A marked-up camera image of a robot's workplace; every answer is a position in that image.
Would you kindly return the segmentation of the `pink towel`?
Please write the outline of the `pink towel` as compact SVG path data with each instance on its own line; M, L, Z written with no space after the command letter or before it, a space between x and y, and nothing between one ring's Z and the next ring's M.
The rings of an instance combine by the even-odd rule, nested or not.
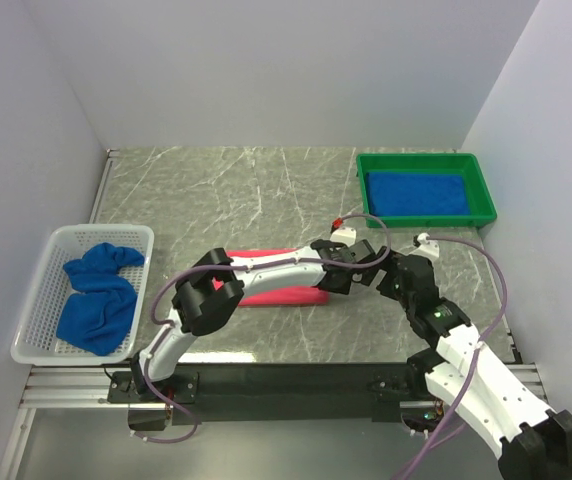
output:
M273 261L278 257L290 258L296 250L288 249L264 249L264 250L228 250L227 255L232 258L244 258L265 261ZM245 295L239 303L240 307L272 307L272 306L317 306L325 305L329 301L329 294L316 287L318 282L311 285L288 285L284 288L270 291L256 292L253 295L245 290Z

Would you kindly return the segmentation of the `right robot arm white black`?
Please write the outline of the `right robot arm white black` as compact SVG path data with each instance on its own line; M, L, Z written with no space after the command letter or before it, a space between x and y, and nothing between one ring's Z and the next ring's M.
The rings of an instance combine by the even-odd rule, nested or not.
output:
M446 425L458 415L489 447L505 479L572 479L572 414L555 411L500 360L466 314L442 297L429 240L403 255L384 251L378 291L405 310L429 347L409 358L409 393L447 405Z

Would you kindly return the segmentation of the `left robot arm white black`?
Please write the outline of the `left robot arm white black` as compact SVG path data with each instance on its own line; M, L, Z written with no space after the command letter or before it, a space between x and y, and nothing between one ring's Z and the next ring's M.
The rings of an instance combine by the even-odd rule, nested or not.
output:
M151 321L159 330L131 362L133 392L146 402L159 400L180 357L197 338L222 329L243 299L294 287L346 295L353 276L378 266L389 251L375 251L366 240L348 246L323 239L259 257L208 251L155 296Z

